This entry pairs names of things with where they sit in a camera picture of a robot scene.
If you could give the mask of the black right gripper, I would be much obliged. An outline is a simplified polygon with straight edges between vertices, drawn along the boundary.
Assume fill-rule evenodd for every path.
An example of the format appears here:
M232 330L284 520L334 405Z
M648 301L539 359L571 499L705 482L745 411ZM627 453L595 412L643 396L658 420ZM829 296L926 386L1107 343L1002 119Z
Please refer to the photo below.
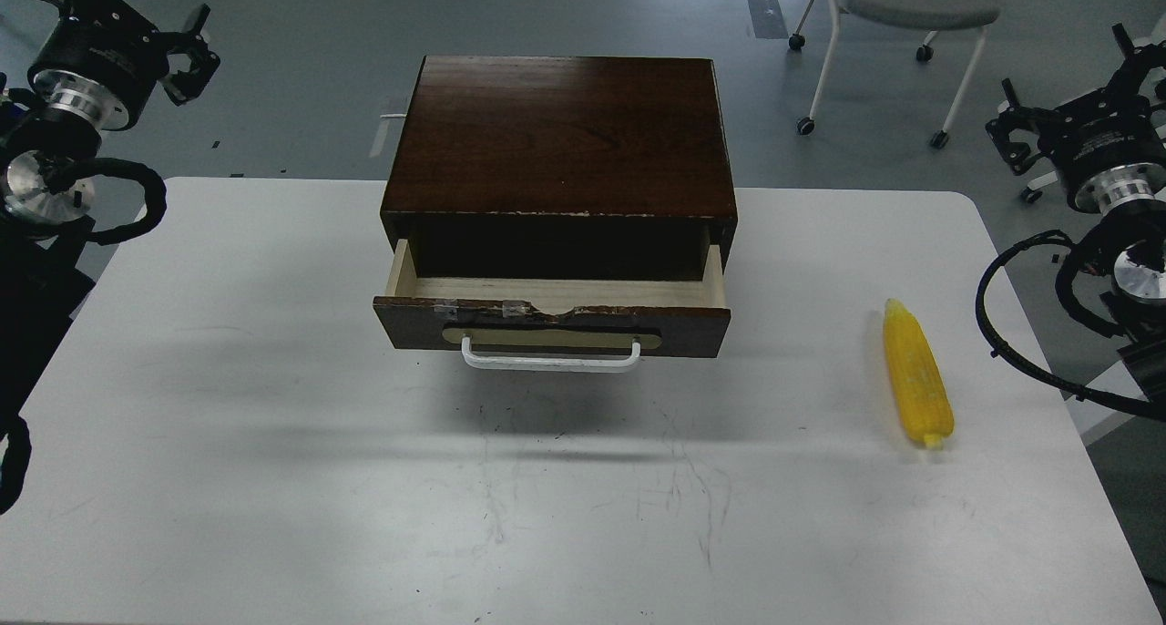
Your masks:
M1104 87L1054 108L1063 117L1058 124L1041 121L1041 108L1021 105L1013 82L1004 78L1002 119L986 122L988 138L1013 176L1049 159L1067 194L1107 194L1123 181L1161 192L1163 139L1151 122L1149 98L1140 94L1153 68L1150 59L1121 62ZM1013 140L1017 131L1037 135L1038 150Z

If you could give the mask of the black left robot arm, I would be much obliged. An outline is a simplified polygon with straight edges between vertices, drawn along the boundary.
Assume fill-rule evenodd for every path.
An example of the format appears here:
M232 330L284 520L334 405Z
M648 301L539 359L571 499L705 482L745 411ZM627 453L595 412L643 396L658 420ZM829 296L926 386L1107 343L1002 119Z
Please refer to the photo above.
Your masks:
M54 7L56 26L28 86L3 84L3 510L24 492L31 459L26 398L96 285L77 268L82 250L145 236L167 211L159 173L103 157L103 136L133 128L154 87L187 105L220 68L203 31L208 3L163 31L124 0L35 1Z

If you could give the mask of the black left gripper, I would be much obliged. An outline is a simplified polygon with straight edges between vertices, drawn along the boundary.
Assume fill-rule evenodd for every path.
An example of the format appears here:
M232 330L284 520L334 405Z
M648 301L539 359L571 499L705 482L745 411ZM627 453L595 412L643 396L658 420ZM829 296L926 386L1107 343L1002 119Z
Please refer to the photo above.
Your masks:
M175 106L199 98L220 68L215 52L187 52L189 65L168 73L183 43L205 43L210 7L199 5L182 31L162 31L124 0L35 0L57 10L57 23L26 72L30 87L47 94L62 76L105 87L128 107L141 107L164 77Z

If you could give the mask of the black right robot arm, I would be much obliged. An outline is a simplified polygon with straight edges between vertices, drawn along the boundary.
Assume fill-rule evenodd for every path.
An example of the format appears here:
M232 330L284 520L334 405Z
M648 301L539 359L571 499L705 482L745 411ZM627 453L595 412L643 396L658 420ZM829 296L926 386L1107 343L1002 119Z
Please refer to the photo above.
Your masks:
M1003 82L1005 106L986 122L986 134L1014 174L1051 160L1067 205L1100 222L1079 241L1063 231L1044 231L1013 244L988 265L977 286L975 317L991 354L1024 375L1070 393L1081 401L1137 417L1163 421L1163 138L1152 122L1158 107L1142 84L1163 68L1163 45L1125 52L1108 84L1056 108L1021 105L1011 80ZM1038 368L1013 350L986 314L986 288L1023 251L1062 246L1067 252L1054 292L1076 323L1102 337L1124 337L1121 363L1140 398L1121 396L1070 382Z

